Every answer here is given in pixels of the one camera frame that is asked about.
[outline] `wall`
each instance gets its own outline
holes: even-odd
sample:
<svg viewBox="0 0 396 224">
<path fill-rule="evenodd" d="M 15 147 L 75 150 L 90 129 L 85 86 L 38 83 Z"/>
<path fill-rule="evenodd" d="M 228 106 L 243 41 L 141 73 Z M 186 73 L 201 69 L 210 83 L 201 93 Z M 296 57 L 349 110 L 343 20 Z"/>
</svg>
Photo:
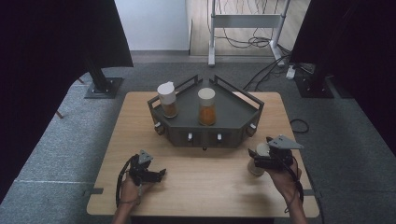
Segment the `wall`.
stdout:
<svg viewBox="0 0 396 224">
<path fill-rule="evenodd" d="M 115 0 L 129 50 L 188 50 L 186 0 Z"/>
</svg>

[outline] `black fabric panel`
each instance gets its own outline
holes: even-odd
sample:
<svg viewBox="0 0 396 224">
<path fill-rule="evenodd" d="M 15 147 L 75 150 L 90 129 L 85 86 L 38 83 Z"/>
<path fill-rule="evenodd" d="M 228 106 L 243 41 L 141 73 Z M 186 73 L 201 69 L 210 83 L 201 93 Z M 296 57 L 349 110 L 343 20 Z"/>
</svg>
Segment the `black fabric panel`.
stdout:
<svg viewBox="0 0 396 224">
<path fill-rule="evenodd" d="M 290 57 L 318 63 L 334 29 L 353 1 L 312 0 Z M 360 0 L 341 38 L 331 49 L 327 73 L 349 91 L 396 153 L 396 5 Z"/>
<path fill-rule="evenodd" d="M 113 0 L 10 1 L 0 10 L 3 200 L 69 87 L 87 72 L 83 50 L 98 67 L 133 63 Z"/>
</svg>

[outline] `jar lid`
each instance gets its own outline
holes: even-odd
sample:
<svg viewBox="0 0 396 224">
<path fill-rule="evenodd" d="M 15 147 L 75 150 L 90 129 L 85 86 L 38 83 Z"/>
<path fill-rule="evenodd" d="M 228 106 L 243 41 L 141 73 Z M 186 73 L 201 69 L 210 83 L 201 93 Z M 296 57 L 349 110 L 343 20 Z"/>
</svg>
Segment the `jar lid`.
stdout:
<svg viewBox="0 0 396 224">
<path fill-rule="evenodd" d="M 198 91 L 200 104 L 203 106 L 210 106 L 215 103 L 215 91 L 210 88 L 203 88 Z"/>
<path fill-rule="evenodd" d="M 161 95 L 167 95 L 172 93 L 175 90 L 175 87 L 173 85 L 173 82 L 168 81 L 166 83 L 161 84 L 158 89 L 157 92 Z"/>
<path fill-rule="evenodd" d="M 257 154 L 259 154 L 260 156 L 270 156 L 268 154 L 268 151 L 270 150 L 270 148 L 268 147 L 268 144 L 266 143 L 259 143 L 256 147 L 256 152 Z"/>
<path fill-rule="evenodd" d="M 171 81 L 161 84 L 157 92 L 162 104 L 170 105 L 176 100 L 175 87 Z"/>
</svg>

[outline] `wooden table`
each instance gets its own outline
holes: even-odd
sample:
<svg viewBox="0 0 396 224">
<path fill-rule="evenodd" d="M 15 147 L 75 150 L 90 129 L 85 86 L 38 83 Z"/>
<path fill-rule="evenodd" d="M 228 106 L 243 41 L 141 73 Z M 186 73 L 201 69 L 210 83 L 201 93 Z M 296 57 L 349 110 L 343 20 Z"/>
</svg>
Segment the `wooden table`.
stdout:
<svg viewBox="0 0 396 224">
<path fill-rule="evenodd" d="M 266 136 L 284 134 L 294 139 L 281 97 L 276 92 L 253 92 L 265 102 L 255 135 L 238 148 L 173 147 L 154 131 L 147 101 L 156 92 L 129 92 L 124 100 L 94 187 L 102 194 L 91 195 L 91 215 L 114 215 L 115 192 L 120 169 L 140 149 L 154 160 L 150 171 L 167 173 L 133 211 L 134 216 L 164 217 L 288 217 L 285 202 L 269 175 L 248 172 L 248 148 L 255 148 Z M 301 182 L 311 189 L 298 150 L 293 155 L 303 170 Z M 314 196 L 305 196 L 307 217 L 318 216 Z"/>
</svg>

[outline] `jar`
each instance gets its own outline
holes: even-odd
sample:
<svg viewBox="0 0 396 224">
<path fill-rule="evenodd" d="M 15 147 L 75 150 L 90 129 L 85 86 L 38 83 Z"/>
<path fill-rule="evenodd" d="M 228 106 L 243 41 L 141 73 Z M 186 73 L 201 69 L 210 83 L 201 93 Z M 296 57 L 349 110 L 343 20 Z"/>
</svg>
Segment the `jar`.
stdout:
<svg viewBox="0 0 396 224">
<path fill-rule="evenodd" d="M 268 151 L 270 150 L 270 148 L 268 147 L 267 144 L 265 143 L 259 143 L 256 147 L 256 153 L 259 156 L 268 156 Z M 247 169 L 256 176 L 261 176 L 265 173 L 264 169 L 262 169 L 261 167 L 256 167 L 256 165 L 254 164 L 254 159 L 250 159 L 250 161 L 247 164 Z"/>
<path fill-rule="evenodd" d="M 215 91 L 203 88 L 198 91 L 199 96 L 199 122 L 209 126 L 216 123 Z"/>
<path fill-rule="evenodd" d="M 163 115 L 167 118 L 173 118 L 177 115 L 177 102 L 175 87 L 173 82 L 166 82 L 160 85 L 157 89 L 160 97 L 161 106 L 163 108 Z"/>
</svg>

